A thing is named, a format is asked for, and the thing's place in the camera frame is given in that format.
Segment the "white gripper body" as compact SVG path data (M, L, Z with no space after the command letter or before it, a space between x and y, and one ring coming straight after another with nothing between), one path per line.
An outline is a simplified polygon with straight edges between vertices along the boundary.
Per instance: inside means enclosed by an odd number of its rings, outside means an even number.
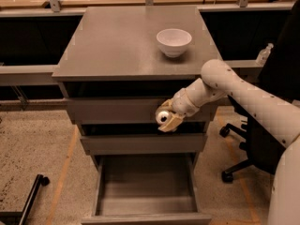
M189 99L187 90L182 88L172 97L172 110L179 115L191 117L199 108Z

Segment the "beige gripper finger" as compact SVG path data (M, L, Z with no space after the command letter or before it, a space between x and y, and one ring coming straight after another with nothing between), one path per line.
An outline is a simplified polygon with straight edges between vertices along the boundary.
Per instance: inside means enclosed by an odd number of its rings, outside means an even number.
M171 111L173 109L173 100L167 99L160 105L161 110Z
M168 121L164 125L159 126L158 129L163 132L175 130L183 122L183 120L184 117L182 115L170 112L170 118Z

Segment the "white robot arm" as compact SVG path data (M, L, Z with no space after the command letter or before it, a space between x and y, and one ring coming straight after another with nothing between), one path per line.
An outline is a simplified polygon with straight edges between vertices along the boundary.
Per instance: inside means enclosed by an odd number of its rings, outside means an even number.
M300 225L300 108L244 81L225 62L203 64L201 77L157 108L159 129L176 129L202 105L232 97L285 151L277 165L267 225Z

